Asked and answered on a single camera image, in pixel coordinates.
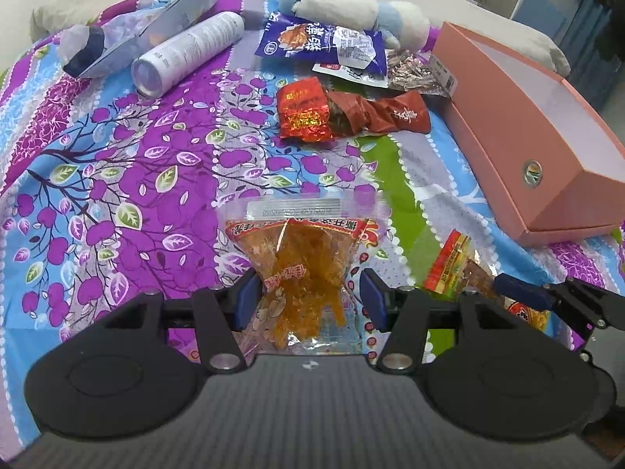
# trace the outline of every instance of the blue snack package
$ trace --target blue snack package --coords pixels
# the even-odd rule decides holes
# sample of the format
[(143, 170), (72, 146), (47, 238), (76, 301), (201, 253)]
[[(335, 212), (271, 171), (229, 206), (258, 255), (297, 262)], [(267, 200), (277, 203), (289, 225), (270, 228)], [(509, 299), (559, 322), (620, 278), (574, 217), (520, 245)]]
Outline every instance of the blue snack package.
[(382, 32), (358, 32), (279, 12), (270, 14), (255, 55), (345, 65), (386, 75)]

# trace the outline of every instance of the stuffed toy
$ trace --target stuffed toy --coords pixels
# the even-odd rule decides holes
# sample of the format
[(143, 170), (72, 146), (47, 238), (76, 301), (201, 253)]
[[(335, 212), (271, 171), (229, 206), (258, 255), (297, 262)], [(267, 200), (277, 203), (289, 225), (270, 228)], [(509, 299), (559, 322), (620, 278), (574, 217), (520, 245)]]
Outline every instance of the stuffed toy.
[(283, 14), (352, 30), (380, 30), (388, 49), (420, 51), (430, 36), (427, 17), (408, 2), (376, 0), (279, 0)]

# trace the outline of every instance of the patterned fabric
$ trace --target patterned fabric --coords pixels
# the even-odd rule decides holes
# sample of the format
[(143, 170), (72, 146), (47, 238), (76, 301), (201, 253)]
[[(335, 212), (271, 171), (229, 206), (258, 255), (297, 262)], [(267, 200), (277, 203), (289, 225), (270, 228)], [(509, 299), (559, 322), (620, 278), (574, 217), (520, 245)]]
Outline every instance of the patterned fabric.
[[(168, 0), (123, 2), (129, 12)], [(274, 0), (220, 0), (218, 10), (265, 14)], [(215, 208), (241, 197), (356, 189), (383, 192), (387, 220), (371, 226), (348, 277), (372, 267), (389, 285), (415, 284), (452, 229), (483, 260), (536, 284), (567, 274), (623, 290), (621, 232), (527, 251), (497, 227), (462, 152), (432, 113), (429, 136), (338, 140), (323, 147), (280, 140), (275, 95), (290, 64), (253, 62), (257, 32), (213, 58), (163, 98), (135, 93), (128, 70), (103, 80), (64, 75), (51, 37), (25, 55), (0, 90), (0, 455), (38, 435), (23, 398), (33, 362), (78, 331), (158, 288), (185, 297), (229, 286), (249, 267)], [(359, 317), (371, 360), (385, 337)], [(548, 335), (569, 332), (553, 318)], [(431, 361), (452, 343), (433, 331)], [(192, 330), (170, 344), (198, 359)]]

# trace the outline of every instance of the red wrapper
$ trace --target red wrapper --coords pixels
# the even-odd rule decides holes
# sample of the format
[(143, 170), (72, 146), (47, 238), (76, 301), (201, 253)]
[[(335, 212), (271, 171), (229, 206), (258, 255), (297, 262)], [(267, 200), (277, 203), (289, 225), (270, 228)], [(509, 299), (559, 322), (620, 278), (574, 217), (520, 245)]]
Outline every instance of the red wrapper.
[(349, 137), (362, 131), (430, 131), (429, 112), (415, 90), (371, 101), (355, 93), (326, 91), (316, 77), (309, 77), (280, 88), (277, 110), (280, 136), (305, 142)]

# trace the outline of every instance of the orange box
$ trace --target orange box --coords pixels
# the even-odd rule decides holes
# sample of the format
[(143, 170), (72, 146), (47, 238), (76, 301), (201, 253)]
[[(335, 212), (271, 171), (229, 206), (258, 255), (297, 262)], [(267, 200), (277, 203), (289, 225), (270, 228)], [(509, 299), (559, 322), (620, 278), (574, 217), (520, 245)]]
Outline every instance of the orange box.
[(625, 147), (561, 76), (445, 23), (441, 115), (499, 227), (520, 245), (603, 235), (625, 219)]

